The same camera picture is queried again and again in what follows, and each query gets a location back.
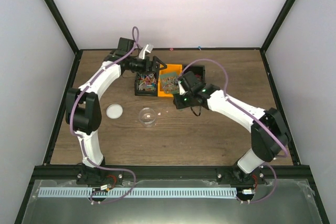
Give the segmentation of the green plastic scoop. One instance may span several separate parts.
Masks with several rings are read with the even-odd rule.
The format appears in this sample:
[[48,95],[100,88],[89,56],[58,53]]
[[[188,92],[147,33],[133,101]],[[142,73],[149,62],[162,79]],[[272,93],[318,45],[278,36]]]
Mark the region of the green plastic scoop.
[[169,72],[160,75],[160,90],[165,94],[179,93],[178,74]]

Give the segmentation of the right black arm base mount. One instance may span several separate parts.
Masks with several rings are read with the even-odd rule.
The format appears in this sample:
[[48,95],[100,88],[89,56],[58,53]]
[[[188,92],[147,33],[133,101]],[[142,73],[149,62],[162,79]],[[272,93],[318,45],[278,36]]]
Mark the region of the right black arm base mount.
[[260,182],[255,172],[245,174],[238,166],[220,166],[216,168],[216,180],[225,185],[252,185]]

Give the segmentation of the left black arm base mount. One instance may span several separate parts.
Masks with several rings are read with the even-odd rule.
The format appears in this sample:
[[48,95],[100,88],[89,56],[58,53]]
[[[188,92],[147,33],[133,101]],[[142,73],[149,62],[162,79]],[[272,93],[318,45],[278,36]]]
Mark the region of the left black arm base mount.
[[124,172],[109,171],[98,168],[82,167],[77,175],[78,185],[102,186],[105,184],[120,185]]

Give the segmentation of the white round cup lid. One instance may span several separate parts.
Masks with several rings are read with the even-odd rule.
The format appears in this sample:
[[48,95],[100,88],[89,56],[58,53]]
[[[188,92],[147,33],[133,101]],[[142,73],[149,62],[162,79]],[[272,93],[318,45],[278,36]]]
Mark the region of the white round cup lid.
[[123,113],[123,108],[119,104],[111,104],[106,109],[106,115],[110,119],[118,119]]

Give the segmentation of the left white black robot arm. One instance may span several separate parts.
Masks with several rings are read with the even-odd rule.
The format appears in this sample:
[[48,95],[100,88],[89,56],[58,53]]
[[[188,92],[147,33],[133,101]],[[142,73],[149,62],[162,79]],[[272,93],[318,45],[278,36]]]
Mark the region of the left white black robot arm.
[[70,133],[79,140],[82,162],[92,167],[88,176],[95,184],[102,184],[107,178],[107,170],[101,167],[104,156],[98,139],[102,120],[101,97],[126,70],[158,73],[167,68],[158,57],[148,56],[153,49],[152,45],[145,45],[137,56],[132,56],[138,48],[136,43],[134,39],[120,38],[118,48],[104,58],[98,71],[79,88],[70,88],[66,92],[66,123],[69,124]]

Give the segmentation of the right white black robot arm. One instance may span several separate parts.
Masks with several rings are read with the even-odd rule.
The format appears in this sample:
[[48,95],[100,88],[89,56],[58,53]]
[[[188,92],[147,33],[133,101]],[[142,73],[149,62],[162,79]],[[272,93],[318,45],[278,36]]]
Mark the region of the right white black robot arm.
[[233,177],[238,183],[248,182],[256,168],[280,157],[281,152],[283,156],[288,156],[286,146],[291,137],[277,109],[265,110],[241,102],[218,86],[199,81],[191,71],[179,76],[177,85],[179,93],[174,95],[177,109],[205,108],[226,116],[250,133],[251,148],[232,168]]

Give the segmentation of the black candy bin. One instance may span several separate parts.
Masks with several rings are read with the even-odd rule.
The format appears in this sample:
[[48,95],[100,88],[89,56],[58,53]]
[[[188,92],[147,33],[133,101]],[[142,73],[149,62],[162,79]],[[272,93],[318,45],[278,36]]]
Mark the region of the black candy bin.
[[158,73],[156,72],[137,72],[134,81],[134,94],[136,96],[157,97],[158,81]]
[[189,72],[189,71],[193,72],[199,81],[205,83],[205,66],[204,65],[191,65],[186,70],[186,72]]

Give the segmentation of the orange candy bin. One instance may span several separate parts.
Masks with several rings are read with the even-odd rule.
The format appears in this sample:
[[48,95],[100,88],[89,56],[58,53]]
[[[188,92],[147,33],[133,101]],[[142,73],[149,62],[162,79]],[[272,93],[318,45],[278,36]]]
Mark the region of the orange candy bin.
[[182,65],[167,64],[163,69],[163,65],[160,64],[160,70],[158,75],[157,96],[172,98],[174,94],[179,93],[179,85],[177,78],[183,70]]

